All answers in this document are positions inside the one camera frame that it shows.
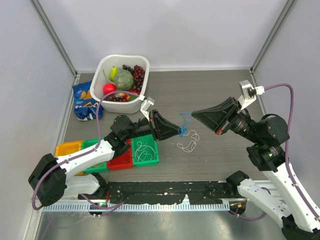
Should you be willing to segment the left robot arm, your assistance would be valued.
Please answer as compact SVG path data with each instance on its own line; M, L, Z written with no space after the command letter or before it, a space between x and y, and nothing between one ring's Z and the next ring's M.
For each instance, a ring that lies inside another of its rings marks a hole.
M102 177L92 174L81 179L77 175L79 172L123 155L130 148L128 139L152 135L154 140L163 141L178 135L178 129L178 125L163 118L156 109L137 122L132 122L126 115L118 115L110 133L98 138L96 145L59 157L48 153L39 160L28 178L33 189L32 207L39 209L36 200L40 201L41 207L47 207L73 194L102 199L107 192Z

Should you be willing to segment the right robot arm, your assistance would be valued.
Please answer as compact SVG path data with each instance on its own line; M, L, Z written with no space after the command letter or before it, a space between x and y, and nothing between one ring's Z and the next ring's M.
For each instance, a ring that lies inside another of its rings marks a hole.
M286 165L286 152L281 147L290 136L282 117L267 114L260 121L254 121L249 111L233 97L191 115L217 135L232 131L252 142L253 145L246 149L251 163L269 179L283 200L279 201L257 186L240 170L226 179L225 190L230 197L241 195L252 201L279 225L287 240L320 238L320 210L312 200L308 207L299 194L303 190L298 189L290 178L293 169Z

